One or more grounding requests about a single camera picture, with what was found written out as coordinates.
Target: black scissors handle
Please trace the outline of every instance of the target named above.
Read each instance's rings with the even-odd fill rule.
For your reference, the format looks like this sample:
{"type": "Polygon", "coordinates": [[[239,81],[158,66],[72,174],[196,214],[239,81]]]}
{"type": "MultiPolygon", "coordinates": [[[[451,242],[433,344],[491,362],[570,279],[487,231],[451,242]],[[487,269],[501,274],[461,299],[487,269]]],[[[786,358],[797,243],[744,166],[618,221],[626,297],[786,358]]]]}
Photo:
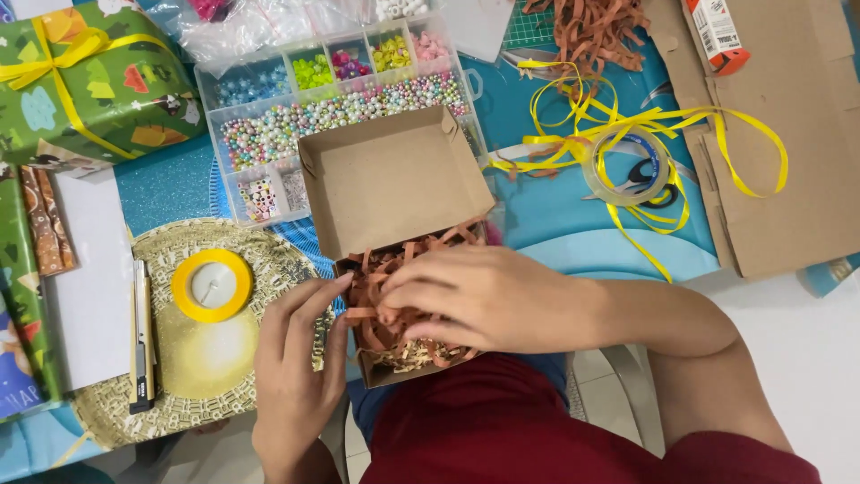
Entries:
{"type": "MultiPolygon", "coordinates": [[[[645,208],[668,208],[668,207],[671,207],[672,204],[678,200],[678,196],[679,196],[678,187],[676,187],[675,185],[672,185],[670,183],[667,183],[666,185],[663,186],[663,190],[669,190],[669,197],[667,199],[661,200],[657,203],[642,202],[639,204],[640,207],[645,207],[645,208]]],[[[641,190],[637,191],[636,194],[638,195],[638,194],[642,193],[643,191],[645,191],[645,190],[641,189],[641,190]]]]}
{"type": "Polygon", "coordinates": [[[640,161],[633,168],[630,169],[630,174],[627,176],[627,179],[633,183],[651,183],[651,179],[653,175],[643,175],[642,168],[651,165],[651,158],[645,158],[640,161]]]}

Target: gold placemat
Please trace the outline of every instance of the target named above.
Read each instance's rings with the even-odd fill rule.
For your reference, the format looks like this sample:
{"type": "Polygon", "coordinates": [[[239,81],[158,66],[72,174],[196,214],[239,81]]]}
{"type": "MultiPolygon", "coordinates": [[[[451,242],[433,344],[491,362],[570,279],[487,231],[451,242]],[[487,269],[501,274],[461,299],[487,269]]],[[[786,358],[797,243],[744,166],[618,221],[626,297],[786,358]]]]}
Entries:
{"type": "MultiPolygon", "coordinates": [[[[146,262],[150,273],[159,392],[155,407],[137,415],[128,413],[132,391],[128,374],[73,393],[71,407],[81,427],[105,449],[254,409],[251,364],[263,310],[286,290],[317,276],[310,260],[280,236],[240,229],[225,219],[191,219],[160,226],[135,238],[132,252],[146,262]],[[190,321],[176,310],[170,278],[186,258],[215,248],[233,251],[248,262],[254,272],[251,300],[241,313],[223,323],[190,321]]],[[[315,368],[322,364],[325,333],[333,318],[329,309],[316,322],[315,368]]]]}

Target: tape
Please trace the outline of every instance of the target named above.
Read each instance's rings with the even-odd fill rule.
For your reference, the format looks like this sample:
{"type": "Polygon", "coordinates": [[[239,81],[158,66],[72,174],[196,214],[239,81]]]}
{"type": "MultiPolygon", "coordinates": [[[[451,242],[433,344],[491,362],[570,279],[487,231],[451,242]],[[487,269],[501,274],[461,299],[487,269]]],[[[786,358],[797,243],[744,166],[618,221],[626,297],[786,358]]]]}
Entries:
{"type": "Polygon", "coordinates": [[[588,188],[604,202],[617,207],[633,207],[660,196],[669,181],[669,155],[662,148],[660,141],[644,129],[636,126],[610,127],[594,140],[588,156],[582,163],[582,175],[586,179],[588,188]],[[618,193],[614,190],[615,187],[605,183],[609,178],[605,174],[603,158],[618,141],[636,143],[651,159],[654,169],[651,181],[645,190],[638,194],[618,193]]]}
{"type": "Polygon", "coordinates": [[[176,306],[189,318],[201,323],[218,323],[235,316],[251,297],[253,275],[245,259],[226,249],[206,249],[185,259],[170,280],[170,292],[176,306]],[[205,307],[192,292],[194,276],[207,264],[222,264],[236,280],[236,289],[228,300],[218,307],[205,307]]]}

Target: person's left hand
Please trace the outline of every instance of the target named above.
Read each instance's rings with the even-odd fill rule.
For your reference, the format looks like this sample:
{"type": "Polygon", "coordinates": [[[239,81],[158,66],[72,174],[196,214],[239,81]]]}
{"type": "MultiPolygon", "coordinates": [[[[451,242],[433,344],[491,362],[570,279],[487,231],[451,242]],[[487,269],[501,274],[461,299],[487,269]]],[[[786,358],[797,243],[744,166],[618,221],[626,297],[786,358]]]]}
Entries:
{"type": "Polygon", "coordinates": [[[346,386],[347,327],[329,329],[325,369],[310,363],[314,321],[352,281],[311,279],[266,307],[254,357],[257,422],[251,442],[267,482],[283,481],[323,431],[346,386]]]}

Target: ribbon spool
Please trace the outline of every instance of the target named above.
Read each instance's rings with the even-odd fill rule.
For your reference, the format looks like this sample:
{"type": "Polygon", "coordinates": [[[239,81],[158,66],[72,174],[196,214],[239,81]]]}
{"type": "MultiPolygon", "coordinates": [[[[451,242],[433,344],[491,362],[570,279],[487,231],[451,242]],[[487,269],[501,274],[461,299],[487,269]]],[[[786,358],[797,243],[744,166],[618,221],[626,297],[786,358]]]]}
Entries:
{"type": "Polygon", "coordinates": [[[586,179],[588,188],[606,203],[616,207],[633,207],[647,202],[663,192],[669,181],[669,155],[663,149],[662,144],[653,134],[639,127],[615,126],[604,131],[599,138],[594,140],[592,148],[582,163],[582,175],[586,179]],[[609,152],[618,141],[629,141],[641,146],[651,159],[654,169],[651,181],[645,190],[634,195],[618,193],[614,187],[608,186],[601,179],[600,171],[604,163],[604,153],[609,152]]]}
{"type": "Polygon", "coordinates": [[[185,259],[170,280],[176,306],[201,323],[239,313],[251,297],[253,276],[245,260],[226,249],[206,249],[185,259]]]}

